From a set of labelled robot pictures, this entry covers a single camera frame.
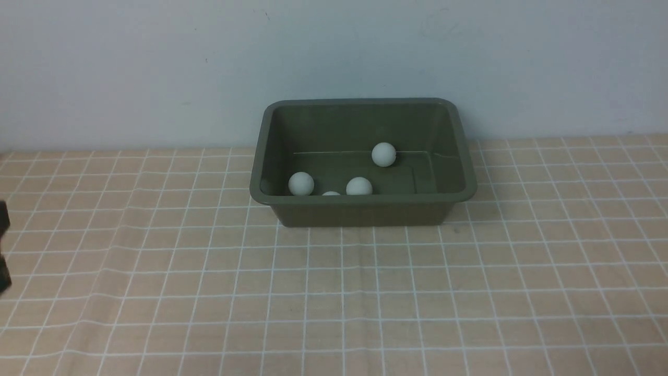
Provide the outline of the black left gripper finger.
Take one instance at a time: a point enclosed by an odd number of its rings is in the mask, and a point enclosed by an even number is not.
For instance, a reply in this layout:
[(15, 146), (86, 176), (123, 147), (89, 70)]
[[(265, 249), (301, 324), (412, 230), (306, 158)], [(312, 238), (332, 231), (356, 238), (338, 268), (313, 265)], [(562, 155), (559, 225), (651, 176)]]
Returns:
[(5, 293), (12, 286), (12, 278), (10, 276), (7, 261), (3, 255), (0, 256), (0, 293)]
[(6, 202), (0, 202), (0, 240), (10, 228), (9, 210)]

